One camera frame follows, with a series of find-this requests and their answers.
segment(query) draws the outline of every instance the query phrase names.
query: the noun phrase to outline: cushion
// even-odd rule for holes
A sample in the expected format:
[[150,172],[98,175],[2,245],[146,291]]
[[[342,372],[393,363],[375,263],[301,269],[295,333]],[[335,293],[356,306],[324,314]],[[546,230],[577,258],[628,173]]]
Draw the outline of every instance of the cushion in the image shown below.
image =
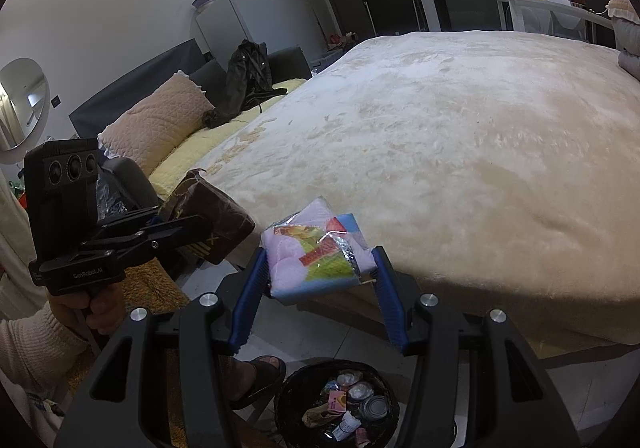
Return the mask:
[[[292,92],[304,82],[305,79],[290,79],[273,85],[273,88],[286,88],[287,92]],[[283,95],[278,95],[262,103],[262,111],[267,110],[283,97]],[[202,159],[210,150],[240,131],[259,115],[260,106],[256,106],[241,113],[229,123],[217,128],[204,128],[186,139],[149,176],[158,197],[167,200],[196,161]]]
[[196,70],[189,79],[197,84],[213,106],[217,105],[216,96],[225,97],[226,70],[216,60],[211,60]]
[[629,0],[609,0],[607,9],[609,10],[610,18],[623,18],[630,22],[640,24],[638,13],[636,13],[636,10]]
[[613,18],[613,30],[619,49],[640,56],[640,25],[624,18]]
[[98,135],[111,154],[133,159],[145,175],[202,126],[211,104],[201,89],[178,71],[153,94],[136,103]]

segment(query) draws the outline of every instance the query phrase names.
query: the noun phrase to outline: plastic bag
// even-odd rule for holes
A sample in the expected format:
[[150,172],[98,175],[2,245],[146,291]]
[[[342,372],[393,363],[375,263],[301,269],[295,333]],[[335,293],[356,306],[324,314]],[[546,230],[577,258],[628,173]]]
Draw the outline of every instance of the plastic bag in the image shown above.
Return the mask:
[[213,264],[222,262],[255,227],[247,212],[203,179],[199,170],[187,173],[159,212],[165,222],[190,215],[200,215],[213,225],[207,240],[188,246],[193,254]]
[[376,263],[353,215],[336,215],[319,197],[262,234],[271,296],[284,304],[355,287]]
[[98,170],[98,180],[95,183],[95,198],[99,220],[124,215],[127,212],[127,206],[124,205],[120,193],[110,188],[100,170]]

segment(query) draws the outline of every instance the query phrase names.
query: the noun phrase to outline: snack package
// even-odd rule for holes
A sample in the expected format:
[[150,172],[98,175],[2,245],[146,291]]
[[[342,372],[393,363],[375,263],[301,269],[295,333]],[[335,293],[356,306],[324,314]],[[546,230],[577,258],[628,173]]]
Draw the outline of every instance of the snack package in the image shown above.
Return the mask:
[[364,428],[358,428],[356,430],[356,446],[357,448],[364,448],[367,444],[371,444],[367,430]]
[[342,390],[329,392],[328,410],[330,414],[344,414],[347,411],[347,393]]
[[191,253],[219,264],[254,230],[252,218],[225,192],[209,184],[200,171],[188,172],[158,213],[165,222],[200,215],[213,223],[206,241],[188,246]]
[[285,305],[355,287],[376,262],[353,215],[335,215],[319,197],[262,234],[271,296]]

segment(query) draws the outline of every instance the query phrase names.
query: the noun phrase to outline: trash bin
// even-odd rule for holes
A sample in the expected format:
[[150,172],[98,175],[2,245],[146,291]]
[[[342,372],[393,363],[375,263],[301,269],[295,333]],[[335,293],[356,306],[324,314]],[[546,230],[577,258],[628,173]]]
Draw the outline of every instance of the trash bin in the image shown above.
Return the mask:
[[[335,380],[343,370],[362,372],[362,380],[373,385],[375,394],[385,396],[389,404],[386,417],[376,422],[364,422],[363,426],[366,427],[370,440],[367,448],[384,448],[389,443],[398,426],[399,417],[398,400],[391,387],[369,365],[348,360],[331,360],[300,368],[287,378],[276,395],[276,427],[289,448],[355,447],[353,434],[340,442],[331,436],[333,428],[340,424],[341,416],[336,416],[331,423],[318,428],[307,428],[302,423],[304,413],[321,404],[324,385]],[[354,412],[358,405],[349,402],[347,409]]]

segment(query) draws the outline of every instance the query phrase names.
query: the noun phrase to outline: black slipper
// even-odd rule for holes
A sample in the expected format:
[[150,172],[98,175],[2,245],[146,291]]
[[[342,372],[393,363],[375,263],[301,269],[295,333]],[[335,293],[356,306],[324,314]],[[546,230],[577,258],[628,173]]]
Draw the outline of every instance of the black slipper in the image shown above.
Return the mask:
[[[259,356],[260,358],[275,358],[276,356]],[[274,367],[269,362],[264,362],[258,358],[250,361],[255,367],[255,383],[242,398],[237,401],[230,401],[231,410],[242,410],[250,404],[264,398],[267,395],[275,396],[278,387],[287,375],[287,365],[280,359],[278,367]]]

